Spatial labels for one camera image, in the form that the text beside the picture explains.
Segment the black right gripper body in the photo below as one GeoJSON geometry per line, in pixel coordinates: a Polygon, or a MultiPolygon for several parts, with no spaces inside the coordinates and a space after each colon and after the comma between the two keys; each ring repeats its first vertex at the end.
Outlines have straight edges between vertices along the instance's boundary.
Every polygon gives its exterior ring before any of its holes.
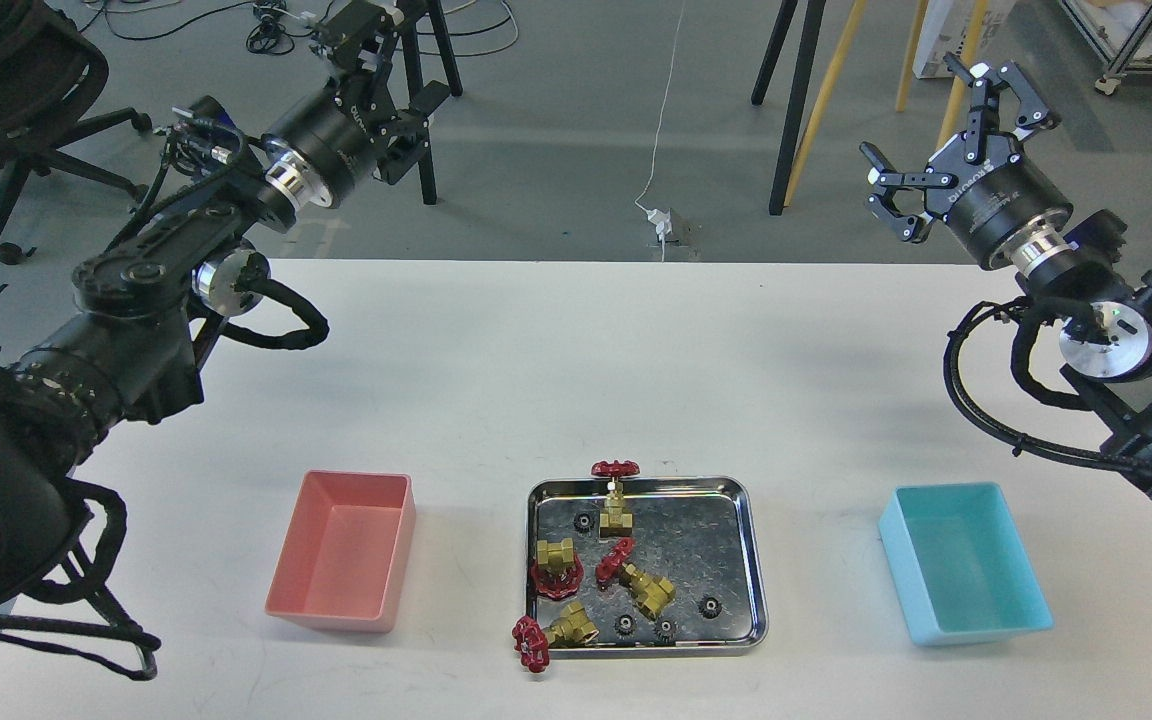
{"type": "Polygon", "coordinates": [[[950,228],[983,270],[1010,263],[1006,243],[1036,218],[1064,228],[1073,204],[1032,161],[1010,132],[991,132],[979,164],[967,159],[967,142],[955,137],[929,158],[929,169],[954,177],[925,191],[925,210],[950,228]]]}

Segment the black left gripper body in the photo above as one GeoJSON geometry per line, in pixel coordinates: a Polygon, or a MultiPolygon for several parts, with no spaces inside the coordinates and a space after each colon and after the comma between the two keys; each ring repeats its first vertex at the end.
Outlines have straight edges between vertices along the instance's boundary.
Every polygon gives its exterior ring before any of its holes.
{"type": "Polygon", "coordinates": [[[303,97],[262,135],[271,165],[265,181],[291,200],[339,209],[378,168],[379,145],[329,88],[303,97]]]}

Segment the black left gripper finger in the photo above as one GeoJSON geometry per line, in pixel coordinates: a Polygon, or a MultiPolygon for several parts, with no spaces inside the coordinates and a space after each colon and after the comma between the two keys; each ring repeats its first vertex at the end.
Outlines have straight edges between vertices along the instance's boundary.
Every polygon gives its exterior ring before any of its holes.
{"type": "Polygon", "coordinates": [[[326,65],[328,81],[314,103],[334,108],[394,111],[392,58],[403,32],[403,3],[347,1],[311,29],[311,53],[326,65]]]}
{"type": "Polygon", "coordinates": [[[382,150],[376,162],[376,179],[397,184],[414,167],[419,169],[422,187],[435,187],[430,118],[450,96],[450,88],[431,81],[420,88],[407,108],[379,126],[382,150]]]}

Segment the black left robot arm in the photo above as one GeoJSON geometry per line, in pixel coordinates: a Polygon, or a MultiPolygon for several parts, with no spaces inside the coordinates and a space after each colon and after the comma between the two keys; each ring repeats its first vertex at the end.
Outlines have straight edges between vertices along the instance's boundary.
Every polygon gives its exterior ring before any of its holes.
{"type": "Polygon", "coordinates": [[[260,136],[214,97],[175,109],[159,174],[109,247],[73,270],[77,314],[0,366],[0,643],[73,655],[134,682],[161,642],[108,579],[127,533],[114,488],[71,471],[120,420],[156,424],[204,401],[219,340],[306,350],[325,316],[271,274],[253,225],[289,232],[308,205],[338,209],[361,182],[420,170],[434,204],[430,119],[463,88],[439,1],[348,1],[310,29],[323,88],[260,136]]]}

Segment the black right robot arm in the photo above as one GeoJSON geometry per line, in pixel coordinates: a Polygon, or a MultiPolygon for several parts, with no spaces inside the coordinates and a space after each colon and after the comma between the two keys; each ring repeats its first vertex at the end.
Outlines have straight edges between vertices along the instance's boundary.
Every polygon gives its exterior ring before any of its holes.
{"type": "Polygon", "coordinates": [[[1014,454],[1114,471],[1152,500],[1152,272],[1134,287],[1116,273],[1126,223],[1102,209],[1071,225],[1071,202],[1025,156],[1024,142],[1060,122],[1020,65],[948,68],[970,90],[967,126],[920,170],[900,172],[873,143],[867,210],[900,240],[920,243],[945,223],[982,270],[1014,266],[1021,295],[975,305],[948,336],[948,397],[973,427],[1014,454]],[[1047,441],[998,420],[960,372],[967,338],[988,319],[1016,323],[1009,369],[1039,404],[1094,414],[1111,435],[1098,448],[1047,441]]]}

